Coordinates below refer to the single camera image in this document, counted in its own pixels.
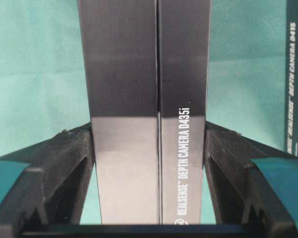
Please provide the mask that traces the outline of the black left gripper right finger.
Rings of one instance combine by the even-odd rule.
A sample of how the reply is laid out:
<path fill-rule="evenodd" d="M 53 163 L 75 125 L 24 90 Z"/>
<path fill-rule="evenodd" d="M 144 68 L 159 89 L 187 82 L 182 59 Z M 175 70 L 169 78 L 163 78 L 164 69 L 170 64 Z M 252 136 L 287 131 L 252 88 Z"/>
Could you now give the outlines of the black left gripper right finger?
<path fill-rule="evenodd" d="M 213 238 L 298 238 L 298 157 L 208 122 Z"/>

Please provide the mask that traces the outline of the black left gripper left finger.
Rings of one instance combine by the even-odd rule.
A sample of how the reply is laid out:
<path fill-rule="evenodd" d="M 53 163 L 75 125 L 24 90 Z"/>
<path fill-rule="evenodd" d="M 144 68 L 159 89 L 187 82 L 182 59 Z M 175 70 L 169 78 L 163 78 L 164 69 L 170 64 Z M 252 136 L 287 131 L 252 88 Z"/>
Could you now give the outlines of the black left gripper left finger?
<path fill-rule="evenodd" d="M 0 238 L 78 224 L 93 170 L 90 124 L 0 157 Z"/>

